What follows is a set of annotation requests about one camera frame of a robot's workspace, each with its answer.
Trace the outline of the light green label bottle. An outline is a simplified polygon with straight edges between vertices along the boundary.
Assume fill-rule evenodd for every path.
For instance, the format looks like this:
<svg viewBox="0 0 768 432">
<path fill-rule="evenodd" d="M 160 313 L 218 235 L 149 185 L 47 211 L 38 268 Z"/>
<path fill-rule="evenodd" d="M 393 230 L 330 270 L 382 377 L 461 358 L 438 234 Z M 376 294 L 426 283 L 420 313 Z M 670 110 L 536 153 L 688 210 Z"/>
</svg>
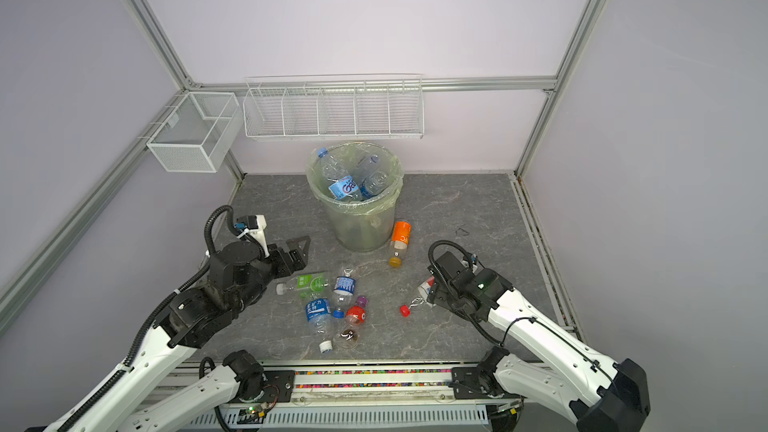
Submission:
<svg viewBox="0 0 768 432">
<path fill-rule="evenodd" d="M 309 297 L 321 294 L 327 289 L 329 278 L 324 272 L 300 274 L 276 285 L 279 296 L 297 294 L 299 297 Z"/>
</svg>

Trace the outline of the red label scenic bottle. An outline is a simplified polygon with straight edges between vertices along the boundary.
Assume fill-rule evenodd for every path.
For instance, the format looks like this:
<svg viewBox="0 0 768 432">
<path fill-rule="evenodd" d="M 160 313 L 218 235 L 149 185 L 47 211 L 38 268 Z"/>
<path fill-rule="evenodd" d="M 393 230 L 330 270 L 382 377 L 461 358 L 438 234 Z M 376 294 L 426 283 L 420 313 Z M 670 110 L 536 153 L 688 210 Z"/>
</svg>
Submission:
<svg viewBox="0 0 768 432">
<path fill-rule="evenodd" d="M 434 283 L 435 283 L 435 278 L 433 276 L 430 276 L 428 279 L 426 279 L 424 282 L 422 282 L 418 286 L 416 291 L 416 296 L 399 308 L 399 311 L 402 317 L 409 317 L 411 315 L 412 310 L 416 307 L 420 307 L 420 306 L 433 307 L 433 304 L 429 303 L 427 299 L 429 297 L 429 294 L 431 292 L 431 289 Z"/>
</svg>

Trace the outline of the crushed light blue label bottle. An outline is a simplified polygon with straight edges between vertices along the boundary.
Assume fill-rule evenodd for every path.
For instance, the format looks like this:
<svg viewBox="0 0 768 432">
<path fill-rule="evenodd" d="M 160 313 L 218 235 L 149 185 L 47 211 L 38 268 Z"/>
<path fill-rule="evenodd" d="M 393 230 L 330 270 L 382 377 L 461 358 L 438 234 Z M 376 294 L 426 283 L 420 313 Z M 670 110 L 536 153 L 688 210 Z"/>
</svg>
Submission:
<svg viewBox="0 0 768 432">
<path fill-rule="evenodd" d="M 331 196 L 338 202 L 361 201 L 362 194 L 348 168 L 326 148 L 317 151 L 318 164 Z"/>
</svg>

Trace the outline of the red cap cola bottle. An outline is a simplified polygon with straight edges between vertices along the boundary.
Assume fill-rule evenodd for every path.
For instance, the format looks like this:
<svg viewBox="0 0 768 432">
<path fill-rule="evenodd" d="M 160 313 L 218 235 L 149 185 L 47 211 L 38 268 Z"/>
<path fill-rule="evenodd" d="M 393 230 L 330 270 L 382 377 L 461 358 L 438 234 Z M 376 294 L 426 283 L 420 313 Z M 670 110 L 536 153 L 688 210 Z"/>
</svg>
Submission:
<svg viewBox="0 0 768 432">
<path fill-rule="evenodd" d="M 343 322 L 335 336 L 336 344 L 343 348 L 354 348 L 360 341 L 361 329 L 366 319 L 366 311 L 361 306 L 352 306 L 345 314 Z"/>
</svg>

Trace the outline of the orange label bottle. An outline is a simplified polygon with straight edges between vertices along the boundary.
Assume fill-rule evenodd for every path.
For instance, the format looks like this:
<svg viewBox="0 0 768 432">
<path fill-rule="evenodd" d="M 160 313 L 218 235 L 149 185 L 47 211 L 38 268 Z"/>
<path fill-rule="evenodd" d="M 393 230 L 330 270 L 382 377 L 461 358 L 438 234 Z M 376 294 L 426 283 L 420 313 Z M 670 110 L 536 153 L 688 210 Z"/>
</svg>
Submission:
<svg viewBox="0 0 768 432">
<path fill-rule="evenodd" d="M 407 221 L 397 221 L 394 224 L 388 259 L 390 267 L 399 268 L 402 266 L 409 247 L 411 231 L 412 225 Z"/>
</svg>

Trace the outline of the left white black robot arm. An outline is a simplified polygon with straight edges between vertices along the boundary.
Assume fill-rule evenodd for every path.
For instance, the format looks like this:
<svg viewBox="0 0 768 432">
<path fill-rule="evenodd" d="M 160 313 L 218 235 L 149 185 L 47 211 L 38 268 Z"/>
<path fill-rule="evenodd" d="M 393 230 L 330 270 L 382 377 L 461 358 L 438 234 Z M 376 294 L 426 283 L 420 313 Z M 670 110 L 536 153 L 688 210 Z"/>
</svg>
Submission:
<svg viewBox="0 0 768 432">
<path fill-rule="evenodd" d="M 275 279 L 308 263 L 311 239 L 269 244 L 262 215 L 235 218 L 230 205 L 206 220 L 201 268 L 145 319 L 126 357 L 49 431 L 116 431 L 135 421 L 141 431 L 171 431 L 233 399 L 256 401 L 268 388 L 263 366 L 247 351 L 225 357 L 196 383 L 147 409 L 141 403 L 176 367 L 257 303 Z"/>
</svg>

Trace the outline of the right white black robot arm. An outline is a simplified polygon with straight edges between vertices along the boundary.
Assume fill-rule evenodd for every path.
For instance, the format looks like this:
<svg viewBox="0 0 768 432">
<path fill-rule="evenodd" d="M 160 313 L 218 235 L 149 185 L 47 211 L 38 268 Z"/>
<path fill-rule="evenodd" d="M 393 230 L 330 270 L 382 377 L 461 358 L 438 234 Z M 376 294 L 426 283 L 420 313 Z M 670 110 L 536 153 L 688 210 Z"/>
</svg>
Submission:
<svg viewBox="0 0 768 432">
<path fill-rule="evenodd" d="M 454 388 L 483 398 L 531 399 L 580 431 L 639 431 L 651 412 L 645 370 L 616 361 L 550 320 L 514 285 L 459 244 L 427 251 L 428 303 L 469 322 L 492 348 Z"/>
</svg>

